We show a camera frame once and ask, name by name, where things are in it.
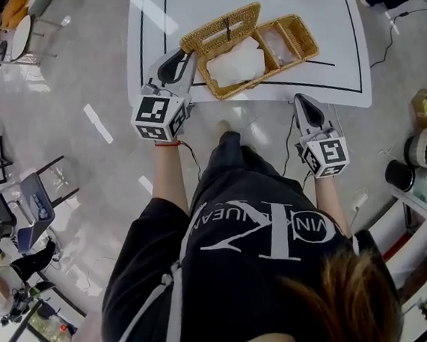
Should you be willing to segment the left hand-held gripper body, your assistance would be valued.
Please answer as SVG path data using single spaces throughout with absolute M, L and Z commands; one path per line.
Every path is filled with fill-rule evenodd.
M 177 48 L 155 61 L 132 105 L 131 124 L 141 139 L 174 141 L 189 117 L 191 85 L 197 68 L 195 52 Z

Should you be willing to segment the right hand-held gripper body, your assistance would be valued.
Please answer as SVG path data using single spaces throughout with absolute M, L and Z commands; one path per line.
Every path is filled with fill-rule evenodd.
M 323 178 L 342 173 L 350 156 L 334 107 L 300 93 L 294 96 L 294 105 L 301 134 L 298 151 L 311 174 Z

